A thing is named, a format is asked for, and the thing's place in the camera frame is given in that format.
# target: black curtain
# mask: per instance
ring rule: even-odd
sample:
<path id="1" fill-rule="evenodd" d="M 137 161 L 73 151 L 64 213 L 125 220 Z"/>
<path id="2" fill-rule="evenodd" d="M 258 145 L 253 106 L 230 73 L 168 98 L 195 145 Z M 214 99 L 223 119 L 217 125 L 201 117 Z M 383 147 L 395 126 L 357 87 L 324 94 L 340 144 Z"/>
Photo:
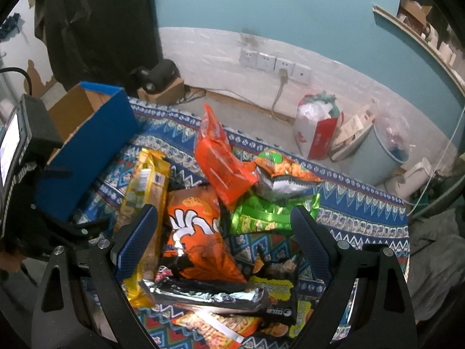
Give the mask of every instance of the black curtain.
<path id="1" fill-rule="evenodd" d="M 153 0 L 36 0 L 36 36 L 48 50 L 55 78 L 135 92 L 130 71 L 158 61 Z"/>

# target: brown cardboard box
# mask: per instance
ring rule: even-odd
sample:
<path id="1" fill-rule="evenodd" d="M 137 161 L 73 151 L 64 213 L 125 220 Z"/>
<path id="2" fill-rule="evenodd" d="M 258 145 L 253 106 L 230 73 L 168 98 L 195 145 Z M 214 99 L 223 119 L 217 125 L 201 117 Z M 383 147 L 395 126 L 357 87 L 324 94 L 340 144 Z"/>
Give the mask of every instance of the brown cardboard box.
<path id="1" fill-rule="evenodd" d="M 184 80 L 176 78 L 163 92 L 158 94 L 148 94 L 142 88 L 137 90 L 137 95 L 144 101 L 154 104 L 170 105 L 184 97 Z"/>
<path id="2" fill-rule="evenodd" d="M 408 17 L 412 29 L 421 35 L 426 26 L 426 16 L 431 8 L 431 6 L 422 6 L 420 9 L 417 4 L 410 0 L 400 0 L 399 12 Z"/>

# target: blue patterned blanket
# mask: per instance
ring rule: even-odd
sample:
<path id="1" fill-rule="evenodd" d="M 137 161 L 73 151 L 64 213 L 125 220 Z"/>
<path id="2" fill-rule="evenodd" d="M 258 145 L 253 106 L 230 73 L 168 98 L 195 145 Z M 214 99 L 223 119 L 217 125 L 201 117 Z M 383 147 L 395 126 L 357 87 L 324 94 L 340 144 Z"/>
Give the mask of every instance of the blue patterned blanket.
<path id="1" fill-rule="evenodd" d="M 143 147 L 166 154 L 171 164 L 171 186 L 190 187 L 205 181 L 194 158 L 195 137 L 201 119 L 190 113 L 139 99 L 129 98 L 129 101 L 140 123 L 140 132 L 112 159 L 81 200 L 74 217 L 78 223 L 102 217 L 109 217 L 112 224 L 115 223 L 134 163 Z M 241 160 L 250 161 L 268 148 L 282 151 L 246 133 L 227 127 L 225 130 L 234 154 Z M 315 190 L 321 194 L 318 223 L 325 225 L 336 240 L 346 240 L 359 249 L 365 243 L 386 243 L 396 253 L 404 274 L 408 273 L 410 244 L 407 218 L 399 198 L 315 165 L 301 156 L 282 152 L 324 180 Z M 243 234 L 226 236 L 225 239 L 233 255 L 252 262 L 259 249 L 275 261 L 290 258 L 298 251 L 292 240 L 272 234 Z M 299 298 L 318 300 L 324 291 L 324 284 L 313 279 L 305 261 L 299 271 Z M 350 329 L 348 318 L 355 288 L 334 339 L 345 337 Z M 160 305 L 154 309 L 140 309 L 137 313 L 161 348 L 208 348 L 197 332 L 171 322 L 174 317 L 182 315 L 183 310 Z M 248 337 L 243 342 L 245 348 L 278 349 L 287 348 L 288 345 L 289 341 L 280 341 L 263 334 Z"/>

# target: wall shelf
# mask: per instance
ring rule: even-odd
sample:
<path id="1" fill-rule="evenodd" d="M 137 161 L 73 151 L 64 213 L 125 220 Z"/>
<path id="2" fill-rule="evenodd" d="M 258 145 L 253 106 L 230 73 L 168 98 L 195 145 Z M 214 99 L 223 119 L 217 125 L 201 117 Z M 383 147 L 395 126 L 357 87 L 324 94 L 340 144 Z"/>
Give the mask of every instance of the wall shelf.
<path id="1" fill-rule="evenodd" d="M 454 75 L 450 66 L 436 53 L 434 50 L 420 37 L 412 28 L 401 22 L 396 16 L 383 9 L 378 5 L 373 5 L 373 12 L 388 20 L 404 33 L 413 38 L 420 46 L 422 46 L 447 72 L 450 78 L 454 81 L 457 88 L 462 92 L 465 97 L 465 87 L 460 83 L 459 79 Z"/>

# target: trash bin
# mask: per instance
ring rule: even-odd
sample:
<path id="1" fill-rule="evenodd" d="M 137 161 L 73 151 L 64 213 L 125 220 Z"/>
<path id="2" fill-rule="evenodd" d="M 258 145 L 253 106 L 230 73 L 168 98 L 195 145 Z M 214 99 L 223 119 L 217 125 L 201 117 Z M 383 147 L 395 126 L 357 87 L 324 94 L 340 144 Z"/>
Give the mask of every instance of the trash bin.
<path id="1" fill-rule="evenodd" d="M 349 177 L 375 186 L 408 161 L 406 122 L 392 122 L 387 116 L 375 119 L 373 128 L 353 157 Z"/>

